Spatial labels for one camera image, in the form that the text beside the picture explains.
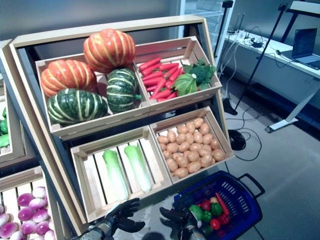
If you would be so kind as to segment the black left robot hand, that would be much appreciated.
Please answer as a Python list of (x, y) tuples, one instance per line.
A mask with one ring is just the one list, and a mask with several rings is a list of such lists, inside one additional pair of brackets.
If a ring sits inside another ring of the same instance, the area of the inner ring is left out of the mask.
[(105, 216), (107, 225), (110, 227), (109, 236), (113, 236), (117, 229), (127, 233), (136, 233), (142, 230), (146, 223), (144, 221), (134, 221), (129, 219), (138, 211), (140, 199), (133, 198), (116, 206)]

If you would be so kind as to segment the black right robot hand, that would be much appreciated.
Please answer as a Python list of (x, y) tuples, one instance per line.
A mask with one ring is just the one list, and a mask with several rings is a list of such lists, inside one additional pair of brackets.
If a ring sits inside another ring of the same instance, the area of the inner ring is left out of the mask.
[(171, 228), (170, 238), (172, 240), (203, 240), (199, 232), (198, 220), (190, 210), (176, 211), (160, 207), (161, 215), (166, 218), (160, 219), (161, 223)]

